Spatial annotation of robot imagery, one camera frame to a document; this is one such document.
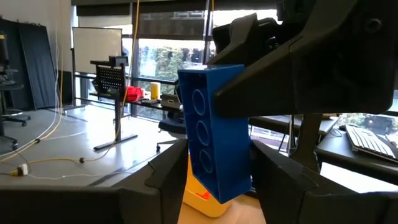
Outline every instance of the white wall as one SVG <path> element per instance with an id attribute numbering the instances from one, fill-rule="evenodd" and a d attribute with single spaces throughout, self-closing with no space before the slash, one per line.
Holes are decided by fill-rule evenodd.
<path id="1" fill-rule="evenodd" d="M 61 46 L 63 47 L 63 70 L 72 71 L 71 5 L 70 0 L 0 0 L 0 15 L 3 19 L 33 22 L 47 27 L 53 57 L 56 49 L 56 33 L 61 70 Z"/>

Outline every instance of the keyboard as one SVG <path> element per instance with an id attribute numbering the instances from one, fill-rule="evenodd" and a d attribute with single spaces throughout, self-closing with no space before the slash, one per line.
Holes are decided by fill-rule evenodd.
<path id="1" fill-rule="evenodd" d="M 348 139 L 353 151 L 361 151 L 398 163 L 391 148 L 382 142 L 373 132 L 363 128 L 346 125 Z"/>

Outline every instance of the blue plastic brick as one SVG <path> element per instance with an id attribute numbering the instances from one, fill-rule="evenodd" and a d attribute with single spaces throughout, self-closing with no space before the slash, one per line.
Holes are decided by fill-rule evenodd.
<path id="1" fill-rule="evenodd" d="M 212 97 L 243 69 L 225 65 L 178 71 L 193 175 L 220 203 L 251 188 L 248 119 L 217 116 Z"/>

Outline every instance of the whiteboard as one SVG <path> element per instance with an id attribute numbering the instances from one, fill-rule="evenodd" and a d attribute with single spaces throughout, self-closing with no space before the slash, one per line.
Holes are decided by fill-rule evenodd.
<path id="1" fill-rule="evenodd" d="M 109 56 L 122 54 L 122 30 L 90 27 L 73 28 L 75 72 L 95 74 L 92 60 L 108 61 Z"/>

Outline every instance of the black backdrop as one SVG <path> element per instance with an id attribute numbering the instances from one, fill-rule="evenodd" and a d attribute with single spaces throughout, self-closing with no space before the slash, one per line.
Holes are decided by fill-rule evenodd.
<path id="1" fill-rule="evenodd" d="M 13 108 L 36 110 L 55 106 L 55 71 L 44 26 L 0 19 L 7 37 L 10 67 L 18 70 L 16 82 L 22 90 L 10 91 L 7 102 Z"/>

